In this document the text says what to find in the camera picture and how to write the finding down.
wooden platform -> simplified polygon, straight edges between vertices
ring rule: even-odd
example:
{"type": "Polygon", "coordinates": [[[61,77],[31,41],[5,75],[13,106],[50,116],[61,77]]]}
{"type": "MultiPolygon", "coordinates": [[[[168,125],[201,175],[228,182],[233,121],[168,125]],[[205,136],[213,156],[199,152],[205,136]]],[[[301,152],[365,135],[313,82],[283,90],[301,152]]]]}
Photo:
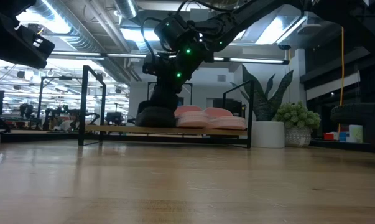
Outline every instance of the wooden platform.
{"type": "Polygon", "coordinates": [[[124,133],[165,133],[165,134],[209,134],[246,136],[247,131],[237,130],[214,130],[214,129],[190,129],[190,128],[145,128],[135,126],[97,126],[87,125],[85,131],[112,131],[124,133]]]}
{"type": "Polygon", "coordinates": [[[375,223],[375,154],[76,141],[3,144],[3,224],[375,223]]]}

ceiling duct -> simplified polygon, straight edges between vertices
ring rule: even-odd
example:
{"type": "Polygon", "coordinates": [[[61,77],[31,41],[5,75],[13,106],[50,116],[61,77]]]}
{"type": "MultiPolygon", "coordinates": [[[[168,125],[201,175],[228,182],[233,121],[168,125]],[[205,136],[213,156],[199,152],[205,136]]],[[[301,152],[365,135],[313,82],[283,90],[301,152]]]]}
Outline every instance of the ceiling duct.
{"type": "Polygon", "coordinates": [[[125,19],[132,19],[137,16],[138,7],[135,0],[114,0],[115,7],[119,14],[125,19]]]}
{"type": "MultiPolygon", "coordinates": [[[[55,22],[60,16],[71,28],[71,31],[62,37],[76,50],[82,52],[105,52],[98,41],[90,34],[81,21],[61,2],[61,0],[37,0],[37,3],[28,9],[44,17],[48,21],[55,22]]],[[[111,58],[105,58],[100,63],[117,82],[129,83],[130,76],[125,69],[117,65],[111,58]]]]}

